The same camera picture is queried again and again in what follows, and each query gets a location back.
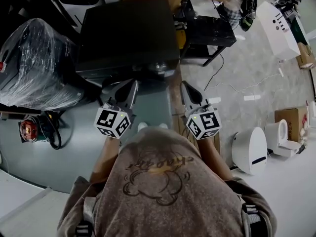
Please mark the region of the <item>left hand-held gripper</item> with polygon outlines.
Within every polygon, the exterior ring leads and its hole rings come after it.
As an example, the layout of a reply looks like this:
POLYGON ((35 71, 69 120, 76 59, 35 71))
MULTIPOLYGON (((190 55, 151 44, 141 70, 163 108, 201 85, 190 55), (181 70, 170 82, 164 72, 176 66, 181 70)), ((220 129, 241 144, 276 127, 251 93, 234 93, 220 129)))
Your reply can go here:
POLYGON ((138 81, 128 79, 105 93, 105 103, 98 108, 94 126, 105 136, 119 139, 134 121, 138 81))

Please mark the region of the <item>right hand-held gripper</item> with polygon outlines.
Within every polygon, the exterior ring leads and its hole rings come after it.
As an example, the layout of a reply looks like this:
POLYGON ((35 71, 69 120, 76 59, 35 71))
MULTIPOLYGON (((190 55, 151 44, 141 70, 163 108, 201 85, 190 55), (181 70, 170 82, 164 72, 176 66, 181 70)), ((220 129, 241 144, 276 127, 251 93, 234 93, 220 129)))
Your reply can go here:
POLYGON ((203 90, 182 81, 181 99, 186 127, 197 140, 213 137, 220 131, 222 123, 218 110, 212 106, 203 90))

